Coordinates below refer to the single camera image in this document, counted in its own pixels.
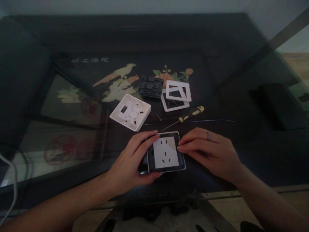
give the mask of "white cable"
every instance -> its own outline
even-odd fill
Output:
[[[5,163],[7,163],[8,165],[10,165],[13,170],[14,170],[14,183],[13,183],[13,187],[14,187],[14,198],[13,198],[13,202],[12,205],[10,207],[10,209],[8,210],[8,212],[6,213],[6,215],[4,216],[4,218],[2,219],[1,223],[0,223],[0,227],[2,226],[2,224],[4,223],[4,221],[6,220],[7,216],[10,214],[11,210],[13,209],[16,200],[17,200],[17,169],[15,167],[15,165],[7,160],[6,158],[4,158],[4,156],[0,153],[0,159],[2,159]]]

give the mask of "finger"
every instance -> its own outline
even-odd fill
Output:
[[[144,131],[134,135],[126,147],[126,149],[128,149],[128,153],[130,155],[133,155],[135,151],[138,149],[138,147],[141,145],[142,141],[157,133],[158,133],[157,130],[153,130],[153,131]]]
[[[140,175],[137,178],[137,185],[149,185],[152,184],[155,179],[159,178],[160,176],[162,176],[162,173],[159,172],[152,172],[150,174],[145,174],[145,175]]]
[[[207,168],[209,160],[198,151],[188,151],[187,154]]]
[[[192,142],[186,143],[184,145],[180,145],[177,147],[179,151],[194,151],[194,150],[201,150],[207,153],[212,154],[215,156],[216,151],[219,149],[219,144],[209,142],[202,139],[195,139]]]
[[[193,141],[194,139],[203,139],[203,140],[208,140],[209,135],[208,133],[210,133],[210,140],[211,142],[215,142],[215,143],[221,143],[222,139],[224,138],[222,135],[218,135],[214,132],[202,129],[202,128],[195,128],[192,131],[190,131],[189,133],[185,134],[181,140],[179,141],[179,145],[183,145],[185,143],[188,143],[190,141]]]
[[[160,138],[160,135],[155,135],[149,139],[147,139],[145,142],[143,142],[139,148],[136,150],[134,153],[134,157],[136,157],[137,160],[141,161],[142,158],[144,157],[147,149],[158,139]]]

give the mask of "screwdriver shaft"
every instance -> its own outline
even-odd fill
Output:
[[[172,125],[170,125],[170,126],[168,126],[168,127],[164,128],[163,130],[161,130],[161,131],[159,131],[159,132],[162,132],[162,131],[166,130],[167,128],[171,127]]]

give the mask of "socket hole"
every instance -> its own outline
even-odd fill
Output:
[[[126,110],[127,110],[127,107],[124,106],[120,112],[121,112],[121,113],[125,113]]]

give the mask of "orange flower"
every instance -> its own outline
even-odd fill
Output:
[[[192,73],[193,73],[193,69],[190,69],[190,68],[186,69],[186,74],[191,75]]]
[[[164,83],[163,83],[163,89],[166,89],[166,81],[167,80],[174,80],[174,78],[169,74],[169,73],[161,73],[160,75],[156,75],[155,76],[156,78],[161,78],[164,80]]]

